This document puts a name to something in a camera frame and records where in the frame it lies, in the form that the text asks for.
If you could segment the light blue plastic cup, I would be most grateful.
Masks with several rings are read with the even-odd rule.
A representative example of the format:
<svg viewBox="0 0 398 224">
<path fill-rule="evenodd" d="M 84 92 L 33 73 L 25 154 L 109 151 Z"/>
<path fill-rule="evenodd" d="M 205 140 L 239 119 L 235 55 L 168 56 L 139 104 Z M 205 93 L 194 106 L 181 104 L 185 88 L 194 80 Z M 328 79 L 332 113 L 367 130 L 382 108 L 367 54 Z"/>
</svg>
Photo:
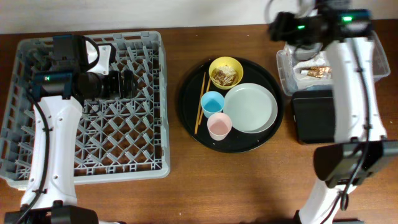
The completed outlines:
<svg viewBox="0 0 398 224">
<path fill-rule="evenodd" d="M 209 91 L 204 97 L 204 115 L 209 118 L 215 113 L 220 113 L 224 107 L 224 96 L 217 91 Z"/>
</svg>

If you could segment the pink plastic cup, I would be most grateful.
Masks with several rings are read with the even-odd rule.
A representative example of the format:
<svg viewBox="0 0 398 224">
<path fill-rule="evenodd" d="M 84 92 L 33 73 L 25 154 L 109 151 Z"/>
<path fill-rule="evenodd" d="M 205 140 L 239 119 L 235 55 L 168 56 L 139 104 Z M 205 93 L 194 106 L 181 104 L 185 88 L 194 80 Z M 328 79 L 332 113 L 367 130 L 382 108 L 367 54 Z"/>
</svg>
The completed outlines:
<svg viewBox="0 0 398 224">
<path fill-rule="evenodd" d="M 215 113 L 208 118 L 207 128 L 210 137 L 222 141 L 232 129 L 232 121 L 227 114 Z"/>
</svg>

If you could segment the food scraps and rice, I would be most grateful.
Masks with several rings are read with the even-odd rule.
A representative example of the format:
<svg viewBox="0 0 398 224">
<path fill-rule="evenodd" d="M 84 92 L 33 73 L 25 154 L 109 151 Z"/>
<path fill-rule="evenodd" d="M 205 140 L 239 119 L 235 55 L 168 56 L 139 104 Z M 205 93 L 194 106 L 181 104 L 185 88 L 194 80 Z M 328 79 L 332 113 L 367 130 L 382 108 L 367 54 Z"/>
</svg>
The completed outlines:
<svg viewBox="0 0 398 224">
<path fill-rule="evenodd" d="M 211 73 L 211 77 L 214 79 L 215 83 L 221 86 L 231 86 L 237 79 L 238 73 L 233 67 L 224 65 L 215 68 Z"/>
</svg>

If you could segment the yellow bowl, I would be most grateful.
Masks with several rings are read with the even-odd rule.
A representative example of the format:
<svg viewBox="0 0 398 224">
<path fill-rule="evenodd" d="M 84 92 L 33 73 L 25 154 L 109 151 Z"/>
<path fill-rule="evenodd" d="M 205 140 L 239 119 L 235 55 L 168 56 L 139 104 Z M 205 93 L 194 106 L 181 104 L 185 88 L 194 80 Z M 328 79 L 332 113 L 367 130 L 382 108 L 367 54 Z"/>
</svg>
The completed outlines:
<svg viewBox="0 0 398 224">
<path fill-rule="evenodd" d="M 238 73 L 238 77 L 235 80 L 234 84 L 231 86 L 221 86 L 217 83 L 215 83 L 214 79 L 211 77 L 211 73 L 215 68 L 219 68 L 220 66 L 224 66 L 224 65 L 228 65 L 230 67 L 233 67 L 237 73 Z M 212 83 L 219 89 L 222 90 L 229 90 L 232 87 L 236 86 L 237 84 L 239 84 L 241 82 L 241 80 L 243 79 L 243 66 L 241 65 L 240 62 L 238 62 L 237 59 L 232 58 L 232 57 L 219 57 L 216 58 L 214 61 L 212 61 L 212 63 L 210 64 L 209 70 L 208 70 L 209 76 L 211 78 Z"/>
</svg>

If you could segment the white round plate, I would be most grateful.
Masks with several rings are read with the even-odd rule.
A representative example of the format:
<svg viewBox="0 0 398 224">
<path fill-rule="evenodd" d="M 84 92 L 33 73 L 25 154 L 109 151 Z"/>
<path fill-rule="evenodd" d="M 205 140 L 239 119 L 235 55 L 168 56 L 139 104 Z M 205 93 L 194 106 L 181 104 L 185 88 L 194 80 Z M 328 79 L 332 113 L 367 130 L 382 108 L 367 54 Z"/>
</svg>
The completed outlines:
<svg viewBox="0 0 398 224">
<path fill-rule="evenodd" d="M 277 118 L 277 101 L 265 87 L 243 83 L 230 89 L 224 97 L 223 113 L 232 127 L 242 133 L 256 134 L 269 129 Z"/>
</svg>

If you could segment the white napkin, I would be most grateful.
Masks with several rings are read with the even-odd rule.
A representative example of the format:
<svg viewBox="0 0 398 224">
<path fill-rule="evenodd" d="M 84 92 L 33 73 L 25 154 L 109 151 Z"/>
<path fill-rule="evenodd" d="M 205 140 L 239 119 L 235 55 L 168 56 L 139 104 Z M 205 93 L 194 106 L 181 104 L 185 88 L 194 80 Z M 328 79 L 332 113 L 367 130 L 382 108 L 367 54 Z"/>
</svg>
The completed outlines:
<svg viewBox="0 0 398 224">
<path fill-rule="evenodd" d="M 326 78 L 313 78 L 310 76 L 300 74 L 300 71 L 303 68 L 321 67 L 321 66 L 330 67 L 330 64 L 326 58 L 326 54 L 324 52 L 320 52 L 313 59 L 310 59 L 305 62 L 299 62 L 298 64 L 296 64 L 293 67 L 294 77 L 297 79 L 298 82 L 315 82 L 315 81 L 320 81 L 320 80 L 330 80 L 332 78 L 332 74 Z"/>
</svg>

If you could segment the gold snack wrapper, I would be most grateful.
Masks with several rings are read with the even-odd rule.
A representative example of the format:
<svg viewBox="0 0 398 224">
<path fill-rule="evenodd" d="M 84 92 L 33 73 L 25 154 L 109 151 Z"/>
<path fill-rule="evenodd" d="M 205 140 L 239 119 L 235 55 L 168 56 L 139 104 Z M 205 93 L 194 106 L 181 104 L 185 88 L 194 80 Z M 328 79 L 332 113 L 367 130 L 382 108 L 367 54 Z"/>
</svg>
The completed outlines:
<svg viewBox="0 0 398 224">
<path fill-rule="evenodd" d="M 329 75 L 331 75 L 331 71 L 332 71 L 331 67 L 325 67 L 325 66 L 307 67 L 301 69 L 300 74 L 310 76 L 313 78 L 326 78 Z"/>
</svg>

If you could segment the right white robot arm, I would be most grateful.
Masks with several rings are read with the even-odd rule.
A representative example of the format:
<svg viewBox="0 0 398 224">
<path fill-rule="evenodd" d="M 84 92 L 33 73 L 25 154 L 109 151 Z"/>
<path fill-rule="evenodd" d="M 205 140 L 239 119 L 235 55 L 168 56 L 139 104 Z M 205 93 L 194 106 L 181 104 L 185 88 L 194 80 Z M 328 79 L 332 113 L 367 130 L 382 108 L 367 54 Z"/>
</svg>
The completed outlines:
<svg viewBox="0 0 398 224">
<path fill-rule="evenodd" d="M 387 138 L 377 105 L 371 13 L 300 1 L 298 12 L 279 12 L 268 31 L 272 41 L 296 49 L 321 44 L 332 69 L 334 144 L 315 150 L 317 181 L 294 216 L 297 223 L 331 223 L 347 209 L 350 193 L 397 157 L 397 141 Z"/>
</svg>

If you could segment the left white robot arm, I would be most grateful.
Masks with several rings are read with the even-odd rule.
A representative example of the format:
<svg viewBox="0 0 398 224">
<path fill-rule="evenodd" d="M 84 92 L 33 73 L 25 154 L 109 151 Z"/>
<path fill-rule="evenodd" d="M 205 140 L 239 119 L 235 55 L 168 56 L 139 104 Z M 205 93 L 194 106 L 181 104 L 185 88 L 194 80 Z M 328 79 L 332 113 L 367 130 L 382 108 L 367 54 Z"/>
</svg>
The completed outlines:
<svg viewBox="0 0 398 224">
<path fill-rule="evenodd" d="M 136 81 L 109 69 L 112 44 L 84 35 L 58 35 L 43 55 L 25 58 L 30 80 L 25 95 L 34 109 L 35 133 L 29 183 L 16 212 L 5 223 L 99 223 L 95 211 L 79 207 L 75 193 L 75 142 L 85 100 L 132 97 Z"/>
</svg>

